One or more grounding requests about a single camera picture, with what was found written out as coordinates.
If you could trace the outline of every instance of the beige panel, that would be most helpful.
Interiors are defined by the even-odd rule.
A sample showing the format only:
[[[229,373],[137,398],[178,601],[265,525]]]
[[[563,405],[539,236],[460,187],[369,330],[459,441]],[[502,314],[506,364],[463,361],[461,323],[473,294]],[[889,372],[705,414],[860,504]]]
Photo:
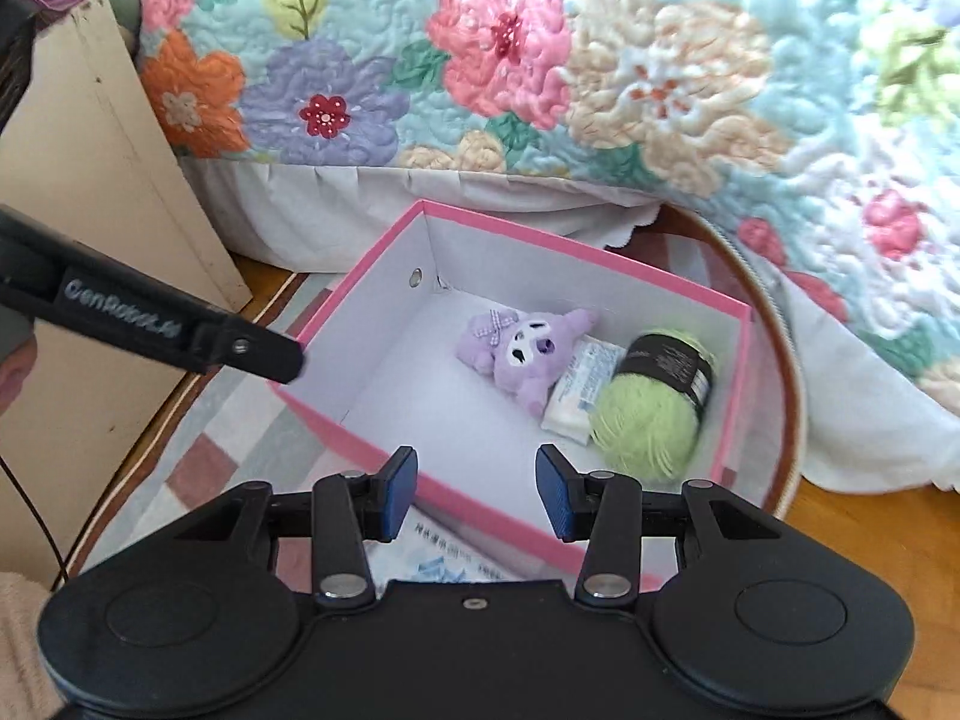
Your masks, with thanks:
[[[0,202],[223,307],[248,291],[176,167],[104,1],[37,41],[34,82],[0,137]],[[68,548],[181,374],[52,327],[2,454]],[[0,476],[0,570],[54,562]]]

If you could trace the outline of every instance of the bed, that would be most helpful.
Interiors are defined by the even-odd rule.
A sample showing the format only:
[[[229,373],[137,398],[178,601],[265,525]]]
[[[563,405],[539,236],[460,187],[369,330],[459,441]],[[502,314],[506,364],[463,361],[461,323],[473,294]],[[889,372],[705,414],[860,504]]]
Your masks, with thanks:
[[[740,247],[805,473],[960,484],[960,0],[143,0],[139,71],[231,248],[344,271],[419,196]]]

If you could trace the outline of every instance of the metal screw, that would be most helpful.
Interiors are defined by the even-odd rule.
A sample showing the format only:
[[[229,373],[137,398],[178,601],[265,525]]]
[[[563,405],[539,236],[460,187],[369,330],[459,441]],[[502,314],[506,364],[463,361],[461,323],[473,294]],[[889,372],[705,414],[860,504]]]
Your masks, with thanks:
[[[630,592],[630,580],[619,574],[594,574],[584,581],[584,590],[594,598],[622,598]]]
[[[320,582],[320,592],[328,598],[356,598],[367,589],[367,580],[356,574],[330,574]]]

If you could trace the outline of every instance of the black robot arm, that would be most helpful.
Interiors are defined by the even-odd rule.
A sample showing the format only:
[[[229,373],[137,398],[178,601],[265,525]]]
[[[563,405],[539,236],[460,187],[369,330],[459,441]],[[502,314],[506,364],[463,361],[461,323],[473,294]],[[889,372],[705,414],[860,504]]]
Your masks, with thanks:
[[[376,599],[365,539],[390,541],[416,486],[403,447],[376,476],[271,495],[247,483],[80,575],[40,621],[64,717],[893,720],[913,622],[877,577],[709,482],[645,493],[555,447],[536,484],[559,581],[412,584]],[[638,592],[642,536],[680,573]],[[312,589],[272,569],[310,538]]]
[[[71,241],[0,205],[0,305],[167,365],[229,365],[279,382],[299,343]]]

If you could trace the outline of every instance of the purple flower pattern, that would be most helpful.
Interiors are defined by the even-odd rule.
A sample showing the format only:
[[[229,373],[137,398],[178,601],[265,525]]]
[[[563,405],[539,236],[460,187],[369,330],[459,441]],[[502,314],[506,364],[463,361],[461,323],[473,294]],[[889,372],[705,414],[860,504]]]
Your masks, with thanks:
[[[355,64],[320,37],[281,47],[267,61],[267,80],[248,84],[240,97],[248,141],[285,164],[387,165],[397,154],[395,122],[410,107],[405,92],[384,89],[394,61],[377,56]],[[315,95],[347,103],[349,124],[334,137],[311,135],[301,117]]]

